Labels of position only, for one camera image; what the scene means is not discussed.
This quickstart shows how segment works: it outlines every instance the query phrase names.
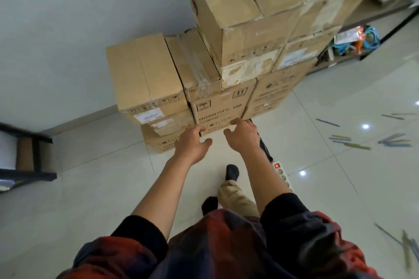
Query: forearm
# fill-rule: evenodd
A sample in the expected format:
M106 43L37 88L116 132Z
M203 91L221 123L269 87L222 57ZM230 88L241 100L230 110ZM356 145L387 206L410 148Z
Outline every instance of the forearm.
M190 165L180 158L167 161L154 185L135 208L132 215L139 215L153 223L169 239L181 197L182 188Z
M245 150L241 153L249 175L250 185L260 214L274 198L290 193L284 180L275 171L260 148Z

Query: black cuff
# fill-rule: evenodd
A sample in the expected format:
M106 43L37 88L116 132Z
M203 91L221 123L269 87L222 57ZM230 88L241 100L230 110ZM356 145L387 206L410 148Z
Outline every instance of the black cuff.
M294 193L284 193L275 197L265 207L261 216L261 224L264 229L279 219L288 218L297 214L308 212L308 208Z
M125 218L111 236L131 238L148 248L161 262L169 249L166 238L149 220L137 215Z

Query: power strip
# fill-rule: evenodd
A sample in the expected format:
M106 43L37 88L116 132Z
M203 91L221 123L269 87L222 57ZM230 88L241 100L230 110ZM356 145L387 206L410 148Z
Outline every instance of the power strip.
M280 175L280 177L285 181L286 185L290 188L292 192L294 192L290 180L288 179L288 176L285 174L284 170L281 167L281 164L279 161L272 162L272 165L274 166L276 172Z

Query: baseboard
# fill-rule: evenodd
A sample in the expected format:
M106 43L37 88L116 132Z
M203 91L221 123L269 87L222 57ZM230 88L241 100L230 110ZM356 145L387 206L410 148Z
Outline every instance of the baseboard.
M55 126L50 129L46 129L41 132L41 134L45 134L49 137L55 136L56 134L63 133L65 131L83 126L85 124L88 124L90 122L94 122L95 120L98 120L100 118L113 115L118 112L118 106L113 105L111 107L107 107L102 110L98 110L97 112L91 113L86 116L82 116L80 118L73 119L69 122L63 123L61 125Z

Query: gray wall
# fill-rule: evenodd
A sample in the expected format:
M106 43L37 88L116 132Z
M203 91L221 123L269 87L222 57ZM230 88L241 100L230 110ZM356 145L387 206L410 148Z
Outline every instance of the gray wall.
M189 0L0 0L0 122L41 131L115 104L105 47L193 25Z

